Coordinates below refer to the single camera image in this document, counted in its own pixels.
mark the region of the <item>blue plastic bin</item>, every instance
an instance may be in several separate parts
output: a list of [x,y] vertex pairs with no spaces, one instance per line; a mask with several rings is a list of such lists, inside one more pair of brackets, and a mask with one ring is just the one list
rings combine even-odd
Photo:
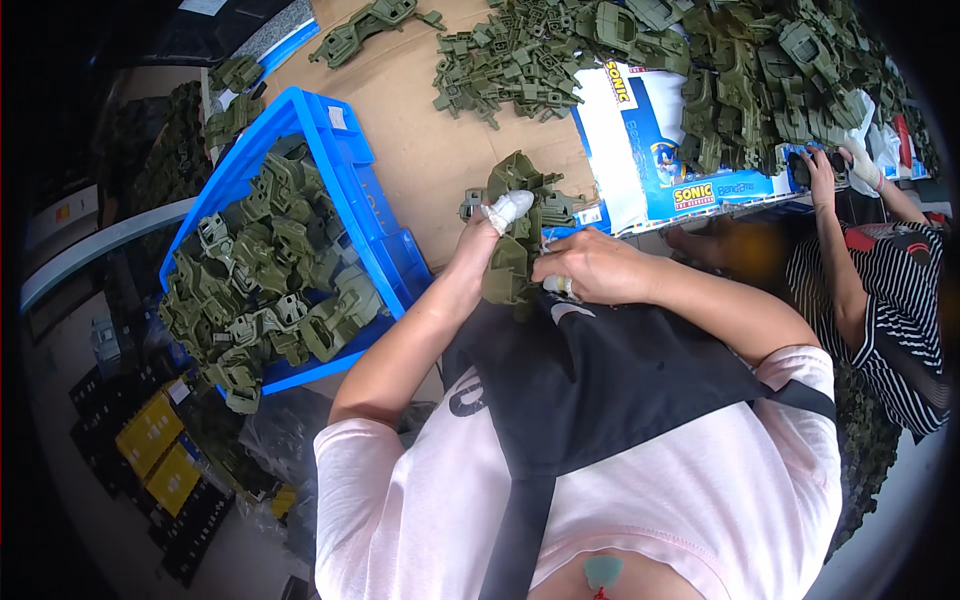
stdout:
[[307,363],[291,367],[281,358],[263,373],[265,395],[349,369],[433,280],[413,236],[396,224],[353,109],[345,102],[289,87],[240,136],[210,176],[163,260],[159,273],[163,290],[167,291],[167,274],[174,268],[173,251],[183,238],[203,217],[249,195],[250,179],[259,173],[267,151],[278,137],[292,133],[306,137],[347,234],[392,316],[378,315],[328,363],[311,355]]

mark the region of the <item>striped shirt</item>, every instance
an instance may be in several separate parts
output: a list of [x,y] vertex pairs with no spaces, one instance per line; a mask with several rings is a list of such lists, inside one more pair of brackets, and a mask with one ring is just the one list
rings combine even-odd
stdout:
[[816,237],[787,262],[792,300],[824,350],[864,373],[891,421],[932,433],[949,416],[937,324],[943,241],[919,223],[841,227],[868,294],[863,346],[852,351],[837,331]]

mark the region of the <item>red object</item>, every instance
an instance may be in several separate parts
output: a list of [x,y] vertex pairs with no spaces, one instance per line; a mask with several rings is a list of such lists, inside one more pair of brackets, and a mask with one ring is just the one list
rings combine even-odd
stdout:
[[861,252],[869,252],[873,250],[876,245],[874,238],[866,233],[857,231],[856,228],[847,229],[847,233],[844,234],[844,240],[847,242],[847,248]]
[[902,114],[894,117],[894,131],[900,137],[900,162],[907,169],[913,168],[913,158],[910,157],[910,132],[906,128],[906,119]]

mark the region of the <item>white glove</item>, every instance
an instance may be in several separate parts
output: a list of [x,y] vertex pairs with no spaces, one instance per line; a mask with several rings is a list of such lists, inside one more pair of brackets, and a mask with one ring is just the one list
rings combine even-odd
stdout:
[[869,185],[871,189],[879,192],[883,189],[883,183],[886,179],[880,173],[880,170],[876,168],[874,162],[870,159],[870,155],[867,154],[867,149],[863,147],[860,142],[856,141],[849,135],[846,135],[843,140],[843,147],[849,153],[848,156],[844,156],[850,164],[850,169],[853,171],[853,174],[861,178],[864,183]]
[[490,223],[496,229],[496,232],[503,235],[510,223],[515,221],[517,217],[525,215],[533,205],[533,192],[518,189],[500,196],[493,206],[481,205],[480,210],[490,219]]

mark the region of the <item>woman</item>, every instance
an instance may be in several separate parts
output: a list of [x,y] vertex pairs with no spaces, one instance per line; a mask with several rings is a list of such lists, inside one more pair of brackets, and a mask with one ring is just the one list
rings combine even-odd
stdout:
[[[336,396],[314,442],[320,595],[802,598],[841,504],[810,327],[595,229],[533,271],[585,303],[540,291],[518,324],[481,303],[497,239],[477,211]],[[393,427],[441,355],[450,386],[404,452]]]
[[[710,267],[730,269],[741,280],[779,278],[779,295],[804,316],[823,348],[861,370],[890,420],[918,441],[949,417],[937,324],[943,242],[924,214],[850,138],[840,153],[898,220],[856,228],[841,223],[827,155],[807,149],[811,156],[803,157],[810,170],[816,234],[792,251],[778,248],[790,235],[730,222],[718,237],[673,228],[667,243]],[[785,266],[769,258],[779,252],[787,258]]]

